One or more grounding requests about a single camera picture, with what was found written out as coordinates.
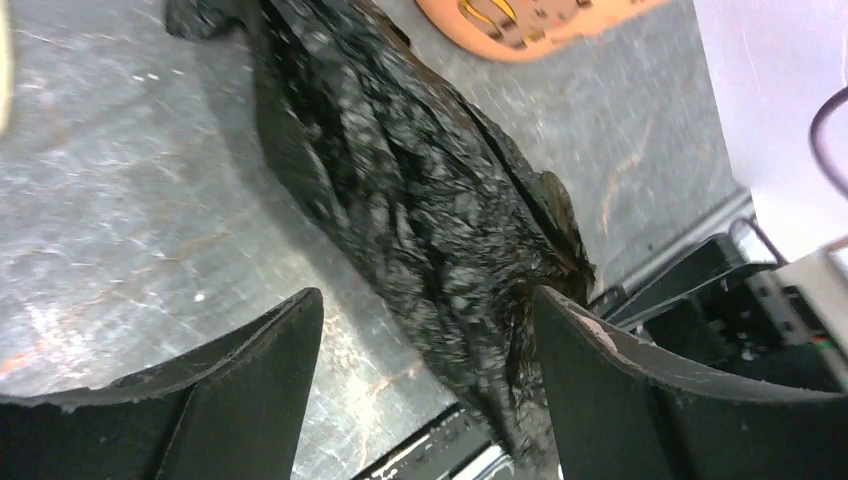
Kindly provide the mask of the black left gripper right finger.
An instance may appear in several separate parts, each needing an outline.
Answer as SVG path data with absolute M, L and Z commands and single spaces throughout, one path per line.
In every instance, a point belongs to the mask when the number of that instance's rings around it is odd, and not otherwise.
M 568 479 L 843 479 L 847 398 L 748 379 L 622 331 L 548 287 L 533 322 Z

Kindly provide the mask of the orange capybara trash bin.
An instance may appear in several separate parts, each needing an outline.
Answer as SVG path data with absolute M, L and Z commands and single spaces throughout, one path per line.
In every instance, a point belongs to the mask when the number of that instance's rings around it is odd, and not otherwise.
M 418 0 L 460 48 L 487 60 L 525 63 L 635 19 L 664 0 Z

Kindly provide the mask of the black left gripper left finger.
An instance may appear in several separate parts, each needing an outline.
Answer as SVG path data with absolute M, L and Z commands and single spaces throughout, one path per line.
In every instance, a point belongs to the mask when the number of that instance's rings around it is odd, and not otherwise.
M 1 399 L 5 479 L 287 479 L 321 344 L 306 288 L 101 389 Z

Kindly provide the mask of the black trash bag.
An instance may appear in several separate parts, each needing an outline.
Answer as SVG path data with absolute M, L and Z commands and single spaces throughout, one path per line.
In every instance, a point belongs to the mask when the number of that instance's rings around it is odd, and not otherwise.
M 243 28 L 268 167 L 482 430 L 556 478 L 533 294 L 586 305 L 595 285 L 559 178 L 371 1 L 168 1 L 163 22 L 189 41 Z

